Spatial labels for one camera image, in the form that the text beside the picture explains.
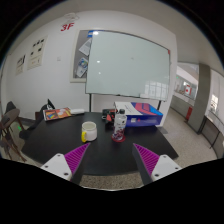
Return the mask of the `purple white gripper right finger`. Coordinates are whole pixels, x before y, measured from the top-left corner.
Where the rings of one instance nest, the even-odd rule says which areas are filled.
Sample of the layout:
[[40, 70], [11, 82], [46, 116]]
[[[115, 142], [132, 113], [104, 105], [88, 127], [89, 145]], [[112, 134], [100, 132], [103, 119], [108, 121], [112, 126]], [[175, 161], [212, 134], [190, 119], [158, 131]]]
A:
[[144, 185], [181, 170], [168, 155], [158, 155], [136, 143], [133, 144], [132, 154]]

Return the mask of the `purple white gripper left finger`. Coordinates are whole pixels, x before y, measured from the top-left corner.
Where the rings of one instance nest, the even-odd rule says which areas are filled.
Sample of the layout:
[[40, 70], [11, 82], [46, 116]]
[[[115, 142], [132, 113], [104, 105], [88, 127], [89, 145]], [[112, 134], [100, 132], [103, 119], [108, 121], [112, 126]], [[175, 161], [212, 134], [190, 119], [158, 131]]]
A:
[[65, 180], [79, 184], [86, 164], [90, 144], [81, 145], [66, 154], [55, 154], [41, 168]]

